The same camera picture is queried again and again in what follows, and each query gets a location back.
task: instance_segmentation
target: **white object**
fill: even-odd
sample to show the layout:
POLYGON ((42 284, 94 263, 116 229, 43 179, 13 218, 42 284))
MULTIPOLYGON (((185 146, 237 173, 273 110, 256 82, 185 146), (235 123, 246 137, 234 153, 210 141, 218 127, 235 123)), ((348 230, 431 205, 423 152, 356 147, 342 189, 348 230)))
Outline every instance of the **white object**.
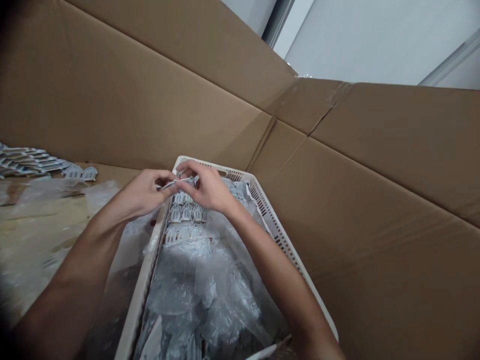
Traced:
POLYGON ((188 225, 185 225, 180 228, 178 231, 178 241, 183 241, 183 240, 188 240, 189 238, 189 227, 188 225))
POLYGON ((63 173, 66 179, 81 179, 82 178, 82 168, 78 165, 72 165, 67 167, 63 173))
POLYGON ((202 208, 198 204, 193 207, 193 221, 196 223, 202 221, 202 208))
POLYGON ((181 208, 181 221, 190 221, 192 220, 192 207, 190 204, 186 203, 181 208))
POLYGON ((98 173, 96 168, 89 166, 81 173, 81 179, 83 181, 95 181, 98 173))
POLYGON ((172 223, 179 223, 180 222, 180 206, 178 204, 175 204, 171 207, 170 222, 172 222, 172 223))
POLYGON ((201 212, 201 222, 206 223, 207 222, 207 214, 209 210, 204 208, 203 211, 201 212))
POLYGON ((187 193, 184 193, 183 195, 183 201, 185 203, 190 203, 190 204, 193 204, 194 203, 194 200, 192 199, 192 197, 190 195, 188 195, 187 193))
POLYGON ((190 239, 198 239, 200 237, 200 229, 198 224, 193 224, 190 228, 190 239))
MULTIPOLYGON (((176 169, 177 166, 187 160, 195 160, 200 164, 207 165, 212 167, 218 171, 226 173, 226 178, 232 181, 249 181, 250 186, 249 190, 253 199, 255 199, 258 210, 260 211, 263 220, 265 221, 268 229, 272 234, 272 239, 277 243, 277 245, 281 248, 281 250, 285 253, 285 255, 290 259, 291 263, 298 269, 301 273, 303 278, 305 279, 308 287, 310 287, 311 292, 315 296, 315 299, 318 301, 325 318, 330 325, 330 328, 338 340, 338 332, 337 328, 335 327, 334 321, 330 316, 327 308, 325 307, 322 298, 315 288, 312 279, 310 278, 305 266, 303 265, 302 261, 300 260, 297 252, 295 251, 292 242, 290 241, 289 237, 287 236, 282 224, 280 223, 277 215, 275 214, 272 205, 268 201, 262 187, 259 184, 257 178, 244 171, 235 170, 229 167, 224 167, 221 165, 216 165, 210 162, 205 162, 201 160, 197 160, 192 157, 188 156, 179 156, 176 160, 176 163, 173 169, 176 169)), ((155 267, 155 261, 157 259, 158 252, 161 250, 161 243, 162 239, 160 235, 163 233, 165 226, 167 225, 167 216, 168 216, 168 208, 170 207, 170 202, 165 203, 165 208, 163 211, 160 211, 160 215, 158 217, 158 221, 153 229, 150 244, 148 246, 148 253, 145 255, 145 260, 140 269, 140 275, 138 276, 138 281, 135 286, 135 291, 133 293, 133 297, 130 303, 130 308, 128 309, 128 314, 126 316, 125 324, 123 326, 123 331, 121 334, 120 342, 118 348, 116 349, 115 360, 127 360, 130 359, 132 351, 134 350, 133 345, 136 340, 136 336, 139 334, 139 326, 142 323, 142 316, 143 316, 143 309, 145 308, 145 302, 147 301, 147 296, 149 294, 149 287, 150 281, 152 279, 152 273, 155 267)), ((174 207, 178 207, 178 205, 173 205, 172 209, 170 210, 170 214, 174 207)), ((268 349, 274 350, 276 349, 277 345, 272 345, 268 349)), ((259 353, 249 357, 250 360, 256 359, 263 359, 263 352, 260 351, 259 353)))
POLYGON ((174 229, 173 226, 170 226, 168 232, 166 233, 165 243, 170 244, 174 243, 177 240, 177 231, 174 229))
POLYGON ((173 203, 178 204, 178 205, 182 205, 184 203, 184 192, 183 191, 179 191, 175 194, 175 196, 173 197, 173 203))

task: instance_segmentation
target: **plastic bag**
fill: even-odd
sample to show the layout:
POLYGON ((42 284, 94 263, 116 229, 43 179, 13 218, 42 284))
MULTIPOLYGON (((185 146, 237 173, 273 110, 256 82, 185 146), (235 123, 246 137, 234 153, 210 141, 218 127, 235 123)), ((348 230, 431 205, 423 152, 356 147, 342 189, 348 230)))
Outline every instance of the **plastic bag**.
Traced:
POLYGON ((120 185, 115 180, 109 180, 99 185, 81 190, 85 194, 88 211, 96 214, 120 191, 120 185))
MULTIPOLYGON (((247 184, 223 181, 266 229, 247 184)), ((282 314, 233 226, 213 210, 205 220, 205 224, 195 225, 195 231, 191 230, 191 221, 181 220, 170 223, 165 230, 167 240, 150 284, 135 359, 145 343, 145 325, 157 315, 164 321, 162 339, 158 340, 160 359, 185 359, 188 349, 196 348, 196 337, 205 344, 205 358, 247 358, 272 345, 286 329, 282 314)))
POLYGON ((6 204, 10 197, 9 197, 9 190, 10 181, 1 181, 0 182, 0 206, 6 204))

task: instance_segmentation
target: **white wall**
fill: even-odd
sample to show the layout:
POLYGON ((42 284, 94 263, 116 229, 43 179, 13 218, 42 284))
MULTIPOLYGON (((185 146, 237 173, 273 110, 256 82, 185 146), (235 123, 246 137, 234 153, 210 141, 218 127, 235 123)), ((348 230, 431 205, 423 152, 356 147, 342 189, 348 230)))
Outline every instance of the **white wall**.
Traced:
POLYGON ((277 0, 222 0, 258 36, 262 36, 277 0))
POLYGON ((478 28, 480 0, 315 0, 285 60, 319 79, 417 85, 478 28))

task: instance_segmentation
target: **stack of plastic parts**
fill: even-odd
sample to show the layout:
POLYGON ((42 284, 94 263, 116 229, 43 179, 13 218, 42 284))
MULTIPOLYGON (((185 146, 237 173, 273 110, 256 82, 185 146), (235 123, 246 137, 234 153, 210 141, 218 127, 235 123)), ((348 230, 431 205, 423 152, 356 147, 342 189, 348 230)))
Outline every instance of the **stack of plastic parts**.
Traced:
POLYGON ((0 178, 5 176, 44 176, 63 170, 72 163, 50 156, 33 147, 8 147, 0 142, 0 178))
MULTIPOLYGON (((223 181, 265 229, 245 182, 223 181)), ((246 359, 287 334, 239 235, 220 213, 177 193, 134 359, 246 359)))

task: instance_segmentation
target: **cardboard wall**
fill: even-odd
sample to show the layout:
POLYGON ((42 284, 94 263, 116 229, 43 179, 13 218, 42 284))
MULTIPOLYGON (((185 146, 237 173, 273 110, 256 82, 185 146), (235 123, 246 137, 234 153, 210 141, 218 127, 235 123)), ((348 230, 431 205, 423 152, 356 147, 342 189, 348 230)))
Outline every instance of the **cardboard wall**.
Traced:
POLYGON ((277 121, 252 172, 351 359, 471 359, 480 230, 277 121))
POLYGON ((0 56, 0 141, 48 148, 72 160, 88 153, 61 16, 51 0, 19 6, 0 56))
POLYGON ((220 0, 68 1, 264 111, 296 80, 220 0))
POLYGON ((480 226, 480 92, 355 84, 312 137, 480 226))
POLYGON ((270 115, 67 2, 26 10, 3 61, 0 141, 135 169, 179 155, 247 168, 270 115))

